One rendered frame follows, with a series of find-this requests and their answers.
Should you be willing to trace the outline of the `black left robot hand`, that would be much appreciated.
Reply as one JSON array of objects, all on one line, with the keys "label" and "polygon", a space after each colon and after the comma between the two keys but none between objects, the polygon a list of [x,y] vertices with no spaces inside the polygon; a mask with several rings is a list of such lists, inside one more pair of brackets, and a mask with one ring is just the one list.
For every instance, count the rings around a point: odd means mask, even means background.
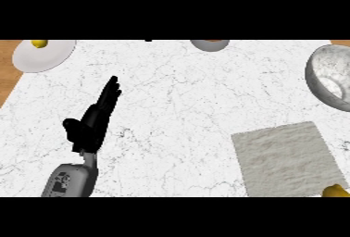
[{"label": "black left robot hand", "polygon": [[120,95],[118,77],[112,76],[104,86],[99,100],[87,108],[83,118],[67,118],[64,120],[67,140],[73,142],[75,153],[98,153]]}]

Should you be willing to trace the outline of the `beige textured placemat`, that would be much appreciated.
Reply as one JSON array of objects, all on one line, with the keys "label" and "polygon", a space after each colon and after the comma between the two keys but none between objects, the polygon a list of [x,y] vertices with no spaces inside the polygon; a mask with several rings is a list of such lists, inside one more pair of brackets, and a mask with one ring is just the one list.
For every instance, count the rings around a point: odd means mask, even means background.
[{"label": "beige textured placemat", "polygon": [[338,184],[349,188],[337,160],[312,121],[232,136],[250,197],[303,197]]}]

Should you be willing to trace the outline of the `small grey bowl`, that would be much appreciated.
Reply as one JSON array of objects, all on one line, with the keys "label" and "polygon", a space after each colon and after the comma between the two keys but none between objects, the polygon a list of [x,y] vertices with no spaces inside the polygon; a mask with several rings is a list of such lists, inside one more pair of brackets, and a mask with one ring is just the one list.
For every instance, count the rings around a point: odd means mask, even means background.
[{"label": "small grey bowl", "polygon": [[229,45],[229,40],[208,41],[208,40],[192,40],[194,46],[205,52],[219,52]]}]

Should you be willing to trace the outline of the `grey marbled bowl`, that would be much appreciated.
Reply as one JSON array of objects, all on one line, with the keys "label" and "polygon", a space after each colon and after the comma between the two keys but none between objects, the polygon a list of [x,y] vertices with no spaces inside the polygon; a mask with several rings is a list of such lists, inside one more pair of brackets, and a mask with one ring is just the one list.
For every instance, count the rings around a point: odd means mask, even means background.
[{"label": "grey marbled bowl", "polygon": [[[318,99],[340,111],[350,112],[350,46],[328,44],[315,50],[304,66],[304,80]],[[337,84],[341,96],[327,89],[322,80]]]}]

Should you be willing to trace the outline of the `white plate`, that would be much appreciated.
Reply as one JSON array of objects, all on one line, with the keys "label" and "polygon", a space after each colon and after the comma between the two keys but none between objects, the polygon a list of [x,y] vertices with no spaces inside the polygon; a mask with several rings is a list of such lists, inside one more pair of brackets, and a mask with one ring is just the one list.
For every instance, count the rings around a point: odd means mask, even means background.
[{"label": "white plate", "polygon": [[12,64],[24,73],[39,73],[58,67],[70,58],[77,41],[49,40],[44,48],[37,48],[31,40],[24,40],[12,54]]}]

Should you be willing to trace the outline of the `yellow cupcake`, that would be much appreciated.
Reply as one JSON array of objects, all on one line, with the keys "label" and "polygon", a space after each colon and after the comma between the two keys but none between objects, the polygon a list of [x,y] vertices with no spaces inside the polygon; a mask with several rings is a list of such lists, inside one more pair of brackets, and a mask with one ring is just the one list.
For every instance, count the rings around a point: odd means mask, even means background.
[{"label": "yellow cupcake", "polygon": [[334,184],[324,189],[322,197],[350,197],[350,193],[338,184]]}]

